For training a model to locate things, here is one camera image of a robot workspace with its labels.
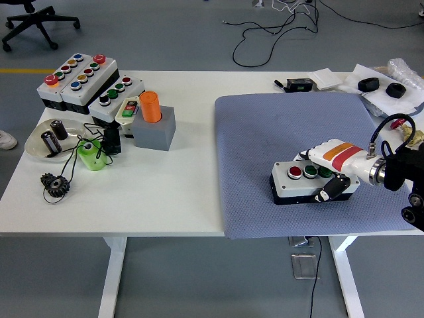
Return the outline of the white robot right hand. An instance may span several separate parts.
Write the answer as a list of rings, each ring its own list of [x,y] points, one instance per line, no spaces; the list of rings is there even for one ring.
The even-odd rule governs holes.
[[[309,160],[319,172],[327,170],[331,175],[330,180],[307,199],[309,203],[350,199],[358,188],[354,179],[374,186],[378,184],[378,172],[385,164],[383,157],[375,154],[373,149],[364,150],[339,139],[299,152],[294,160]]]

